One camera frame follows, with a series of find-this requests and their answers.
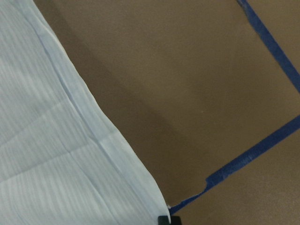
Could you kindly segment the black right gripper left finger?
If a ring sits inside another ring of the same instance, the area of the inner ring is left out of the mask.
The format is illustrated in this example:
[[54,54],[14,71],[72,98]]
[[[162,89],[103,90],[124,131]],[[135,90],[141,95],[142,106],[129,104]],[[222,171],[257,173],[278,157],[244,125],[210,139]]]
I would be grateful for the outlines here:
[[158,225],[169,225],[169,218],[168,216],[159,216],[157,218],[157,222],[158,222]]

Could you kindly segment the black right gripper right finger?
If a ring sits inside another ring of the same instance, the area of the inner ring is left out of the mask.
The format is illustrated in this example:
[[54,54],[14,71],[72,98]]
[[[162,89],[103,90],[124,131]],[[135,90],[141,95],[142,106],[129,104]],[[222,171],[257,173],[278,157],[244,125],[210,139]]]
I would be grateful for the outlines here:
[[180,216],[171,216],[170,225],[182,225],[182,221],[181,221]]

